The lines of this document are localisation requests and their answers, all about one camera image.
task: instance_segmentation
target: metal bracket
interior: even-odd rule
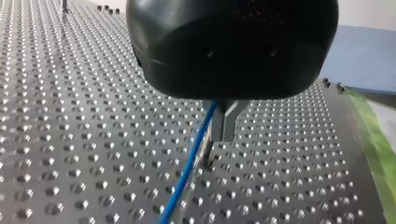
[[[204,153],[204,166],[210,167],[209,156],[214,142],[231,142],[235,136],[235,122],[239,114],[248,106],[248,100],[221,101],[210,121],[210,139]],[[203,100],[204,109],[210,107],[211,101]]]

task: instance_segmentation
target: robot end effector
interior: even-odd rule
[[[337,0],[128,0],[134,54],[155,89],[217,99],[212,141],[230,141],[251,99],[277,99],[318,77],[338,24]]]

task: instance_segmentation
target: green object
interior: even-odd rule
[[[388,224],[396,224],[396,155],[366,99],[348,89],[346,94],[350,96],[361,146],[375,181],[385,219]]]

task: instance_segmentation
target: gray metal surface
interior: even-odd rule
[[[68,7],[0,1],[0,223],[155,223],[205,111],[143,79],[123,16]],[[174,221],[379,223],[342,99],[252,101]]]

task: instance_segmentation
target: metal rod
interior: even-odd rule
[[[67,12],[67,0],[61,0],[61,11]]]

